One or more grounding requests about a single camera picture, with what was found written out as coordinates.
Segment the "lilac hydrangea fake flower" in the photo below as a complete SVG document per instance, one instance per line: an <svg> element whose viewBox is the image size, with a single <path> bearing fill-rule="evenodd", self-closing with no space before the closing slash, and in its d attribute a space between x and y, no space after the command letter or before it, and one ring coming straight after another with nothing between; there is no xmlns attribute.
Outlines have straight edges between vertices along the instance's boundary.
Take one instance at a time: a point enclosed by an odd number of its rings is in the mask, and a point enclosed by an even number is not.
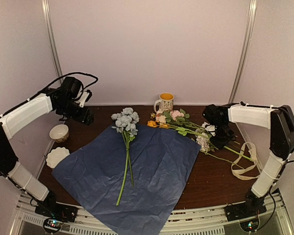
<svg viewBox="0 0 294 235"><path fill-rule="evenodd" d="M203 127L197 128L195 130L195 132L196 132L196 142L201 146L200 151L202 153L204 153L205 155L209 155L209 156L212 156L212 157L217 158L219 160L232 163L233 165L237 166L240 169L243 169L242 166L238 165L238 161L240 160L240 158L249 160L250 162L253 162L253 163L255 162L254 160L252 160L251 157L248 157L244 154L244 150L237 151L237 150L234 150L228 146L224 146L223 148L236 154L238 156L237 161L231 162L229 160L219 158L219 157L212 154L212 152L215 152L216 150L218 150L218 148L215 147L210 141L210 137L212 137L212 135L210 135L209 132L207 130L205 130Z"/></svg>

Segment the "pink fake flower stem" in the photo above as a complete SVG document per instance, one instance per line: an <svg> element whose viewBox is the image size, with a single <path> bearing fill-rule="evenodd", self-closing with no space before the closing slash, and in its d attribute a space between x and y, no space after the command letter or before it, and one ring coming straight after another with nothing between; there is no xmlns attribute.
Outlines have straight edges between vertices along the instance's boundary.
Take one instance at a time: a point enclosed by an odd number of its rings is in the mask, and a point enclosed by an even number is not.
<svg viewBox="0 0 294 235"><path fill-rule="evenodd" d="M188 134L196 135L195 130L197 128L201 128L202 126L191 122L189 118L190 114L186 113L183 109L180 109L172 110L170 112L158 111L154 116L154 121L183 127L187 130Z"/></svg>

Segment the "orange fake flower stem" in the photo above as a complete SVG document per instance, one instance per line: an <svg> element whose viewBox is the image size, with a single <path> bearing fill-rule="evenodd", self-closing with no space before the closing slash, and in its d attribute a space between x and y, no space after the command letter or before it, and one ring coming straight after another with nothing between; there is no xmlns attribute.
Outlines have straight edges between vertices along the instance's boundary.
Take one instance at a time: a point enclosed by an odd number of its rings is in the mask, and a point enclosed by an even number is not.
<svg viewBox="0 0 294 235"><path fill-rule="evenodd" d="M187 130L183 127L179 127L179 126L171 125L171 124L166 124L166 123L161 123L161 122L154 121L154 120L149 120L147 122L147 126L153 127L153 128L171 129L171 130L174 130L183 136L186 136L188 134Z"/></svg>

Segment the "blue fake flower stems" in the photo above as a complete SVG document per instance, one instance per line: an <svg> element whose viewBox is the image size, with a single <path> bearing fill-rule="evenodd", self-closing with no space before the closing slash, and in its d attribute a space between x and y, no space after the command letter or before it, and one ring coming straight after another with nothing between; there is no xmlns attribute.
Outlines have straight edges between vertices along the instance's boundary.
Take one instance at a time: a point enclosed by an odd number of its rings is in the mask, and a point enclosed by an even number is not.
<svg viewBox="0 0 294 235"><path fill-rule="evenodd" d="M114 126L112 126L112 128L115 129L117 133L120 133L122 135L123 141L125 143L125 148L126 148L126 159L125 159L125 169L123 174L123 180L122 180L121 189L118 195L118 199L116 202L116 206L119 206L122 199L124 187L125 187L128 169L130 172L131 185L134 186L134 177L133 177L132 163L131 163L131 157L130 157L130 144L135 140L138 134L138 129L136 127L136 124L139 122L140 118L138 113L134 111L133 108L126 107L126 108L123 108L123 110L120 113L112 114L111 119L114 121Z"/></svg>

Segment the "blue wrapping paper sheet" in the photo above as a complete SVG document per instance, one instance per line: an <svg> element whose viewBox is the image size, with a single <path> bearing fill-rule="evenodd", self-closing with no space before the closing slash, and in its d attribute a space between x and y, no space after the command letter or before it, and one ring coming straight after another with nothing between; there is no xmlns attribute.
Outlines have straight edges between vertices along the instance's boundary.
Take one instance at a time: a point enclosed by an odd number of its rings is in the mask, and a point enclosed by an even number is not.
<svg viewBox="0 0 294 235"><path fill-rule="evenodd" d="M126 148L121 134L111 127L63 159L52 175L102 223L111 214L127 212L162 220L182 195L199 151L199 144L174 130L139 125L130 145L134 186L128 169L119 206Z"/></svg>

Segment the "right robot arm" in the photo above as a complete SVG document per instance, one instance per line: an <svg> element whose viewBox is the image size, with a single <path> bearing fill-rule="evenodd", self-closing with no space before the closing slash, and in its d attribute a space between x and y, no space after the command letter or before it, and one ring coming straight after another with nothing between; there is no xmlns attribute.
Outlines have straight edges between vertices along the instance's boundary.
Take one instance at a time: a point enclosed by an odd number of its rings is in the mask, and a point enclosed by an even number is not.
<svg viewBox="0 0 294 235"><path fill-rule="evenodd" d="M258 198L266 196L278 175L294 152L294 114L289 105L280 107L229 103L222 106L210 104L202 113L215 127L210 142L216 148L226 146L234 139L229 123L244 123L270 130L269 158L260 176L251 188L251 198L242 204L241 211L252 216L260 208Z"/></svg>

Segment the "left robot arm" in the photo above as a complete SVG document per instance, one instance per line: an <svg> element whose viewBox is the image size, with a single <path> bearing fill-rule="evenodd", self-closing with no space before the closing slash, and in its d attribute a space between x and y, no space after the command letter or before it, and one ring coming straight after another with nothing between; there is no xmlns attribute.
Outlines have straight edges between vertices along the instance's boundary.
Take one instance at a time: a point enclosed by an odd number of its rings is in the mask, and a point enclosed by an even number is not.
<svg viewBox="0 0 294 235"><path fill-rule="evenodd" d="M92 92L88 85L83 85L74 77L75 74L72 72L61 76L59 79L62 83L59 87L53 88L48 84L32 97L0 115L0 177L42 202L41 208L49 217L60 214L60 205L53 201L50 190L31 170L20 163L12 145L16 142L15 138L29 133L30 126L37 119L51 112L63 119L72 119L85 125L93 122L94 115L85 106L92 97Z"/></svg>

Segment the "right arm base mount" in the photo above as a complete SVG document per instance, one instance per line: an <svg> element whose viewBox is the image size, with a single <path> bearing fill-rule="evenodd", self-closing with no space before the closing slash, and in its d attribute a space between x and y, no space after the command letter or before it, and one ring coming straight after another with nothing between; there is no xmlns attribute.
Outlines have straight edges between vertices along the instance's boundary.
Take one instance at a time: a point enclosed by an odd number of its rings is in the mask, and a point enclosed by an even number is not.
<svg viewBox="0 0 294 235"><path fill-rule="evenodd" d="M231 204L224 208L227 221L241 220L267 211L263 201L245 201L238 204Z"/></svg>

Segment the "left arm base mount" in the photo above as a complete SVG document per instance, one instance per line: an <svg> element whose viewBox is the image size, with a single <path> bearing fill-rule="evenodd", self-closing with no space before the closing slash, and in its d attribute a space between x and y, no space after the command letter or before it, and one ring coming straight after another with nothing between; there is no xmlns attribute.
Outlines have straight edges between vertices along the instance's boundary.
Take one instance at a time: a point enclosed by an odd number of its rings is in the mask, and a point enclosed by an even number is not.
<svg viewBox="0 0 294 235"><path fill-rule="evenodd" d="M35 213L43 215L45 217L54 218L62 222L75 222L78 208L75 206L68 206L64 204L55 203L55 207L52 209L47 205L37 202Z"/></svg>

